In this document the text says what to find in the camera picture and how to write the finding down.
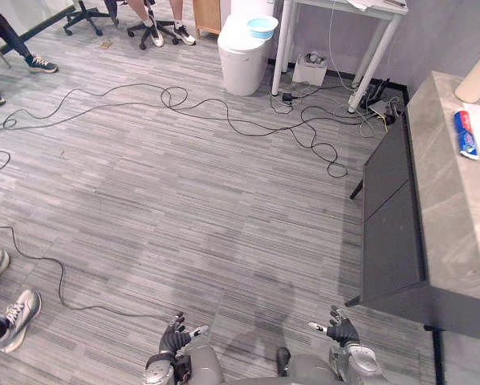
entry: toothpaste tube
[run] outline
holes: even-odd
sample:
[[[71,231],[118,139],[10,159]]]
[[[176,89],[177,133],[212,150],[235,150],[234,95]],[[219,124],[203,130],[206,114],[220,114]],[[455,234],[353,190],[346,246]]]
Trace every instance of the toothpaste tube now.
[[[465,110],[454,114],[454,126],[458,134],[459,152],[470,159],[479,159],[478,149],[475,144],[474,133],[470,126],[470,117]]]

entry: gray marble countertop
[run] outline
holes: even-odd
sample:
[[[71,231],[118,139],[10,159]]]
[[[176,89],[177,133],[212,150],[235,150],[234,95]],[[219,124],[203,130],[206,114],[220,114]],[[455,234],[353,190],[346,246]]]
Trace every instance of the gray marble countertop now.
[[[458,151],[461,81],[432,72],[408,104],[409,129],[429,283],[480,299],[480,160]]]

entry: chair base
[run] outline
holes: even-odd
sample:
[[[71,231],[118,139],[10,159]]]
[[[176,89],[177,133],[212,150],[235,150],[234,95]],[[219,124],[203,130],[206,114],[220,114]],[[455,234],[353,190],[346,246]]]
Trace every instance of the chair base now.
[[[173,44],[179,44],[179,39],[177,38],[176,34],[174,34],[171,30],[167,29],[167,26],[173,26],[174,22],[166,22],[166,21],[159,21],[157,20],[157,29],[158,32],[163,32],[164,34],[170,36],[173,38]],[[138,44],[138,47],[141,50],[145,50],[145,40],[147,40],[151,36],[151,31],[149,28],[144,24],[140,23],[137,24],[136,26],[130,26],[129,28],[126,28],[126,31],[128,32],[128,36],[130,38],[134,37],[134,31],[135,30],[144,30],[144,33],[142,34],[142,37],[140,38],[140,43]]]
[[[63,30],[65,31],[65,33],[68,36],[71,36],[72,31],[69,30],[69,27],[74,26],[76,23],[78,23],[82,20],[87,20],[90,23],[90,25],[94,28],[94,30],[96,31],[96,34],[98,36],[102,36],[103,31],[96,27],[92,18],[109,18],[110,15],[99,12],[97,10],[97,8],[87,9],[82,1],[80,1],[78,3],[79,3],[79,6],[81,7],[81,10],[78,10],[76,12],[72,12],[70,14],[67,14],[67,24],[65,24],[63,26]]]

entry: gray wooden floor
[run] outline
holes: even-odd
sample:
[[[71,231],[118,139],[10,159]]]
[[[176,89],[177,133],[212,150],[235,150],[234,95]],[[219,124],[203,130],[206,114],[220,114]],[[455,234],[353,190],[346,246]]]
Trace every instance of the gray wooden floor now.
[[[185,20],[194,32],[186,3]],[[170,18],[168,2],[158,2],[157,13]],[[217,101],[185,113],[220,120],[171,111],[162,106],[161,89],[184,87],[189,94],[180,107],[217,98],[228,103],[231,118],[280,128],[299,123],[306,106],[346,103],[348,91],[321,91],[296,103],[292,113],[275,114],[271,67],[256,94],[228,95],[216,36],[195,47],[168,41],[158,49],[148,42],[148,50],[140,51],[138,38],[125,33],[135,21],[122,6],[118,30],[108,19],[96,21],[103,37],[86,22],[66,36],[63,21],[33,37],[28,47],[59,64],[54,75],[30,74],[14,52],[7,54],[11,70],[0,60],[0,90],[7,99],[0,122],[19,108],[47,116],[77,87],[99,94],[131,83],[152,85],[103,97],[76,91],[46,120],[18,114],[13,128],[53,124],[104,104],[142,103],[0,132],[0,149],[12,155],[0,172],[0,225],[14,226],[25,254],[66,264],[63,295],[71,306],[102,304],[152,317],[62,306],[59,267],[21,257],[10,231],[0,229],[0,247],[12,258],[0,277],[0,309],[27,287],[43,296],[42,313],[21,348],[0,353],[0,384],[139,383],[176,310],[187,314],[189,327],[213,325],[210,341],[227,379],[274,375],[278,346],[327,357],[332,342],[308,330],[307,322],[327,322],[330,305],[359,293],[361,203],[348,195],[384,134],[382,126],[373,120],[375,137],[364,138],[357,126],[313,123],[318,140],[334,144],[348,168],[347,177],[334,179],[288,131],[262,138],[234,132]],[[104,49],[103,42],[112,45]],[[283,80],[288,84],[291,76]],[[324,86],[335,84],[327,77]],[[183,95],[175,90],[173,103]],[[309,128],[295,133],[311,139]],[[0,154],[0,165],[5,159]],[[363,307],[347,312],[389,379],[434,383],[430,336],[421,325]]]

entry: cabinet door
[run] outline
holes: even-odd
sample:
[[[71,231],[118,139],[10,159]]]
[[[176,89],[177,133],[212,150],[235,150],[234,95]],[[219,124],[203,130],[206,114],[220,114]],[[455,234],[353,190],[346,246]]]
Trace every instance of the cabinet door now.
[[[409,181],[364,223],[361,301],[425,279]]]
[[[366,221],[408,179],[409,150],[406,128],[398,124],[389,128],[364,168],[363,218]]]
[[[193,0],[193,17],[198,37],[201,30],[219,34],[221,31],[220,0]]]

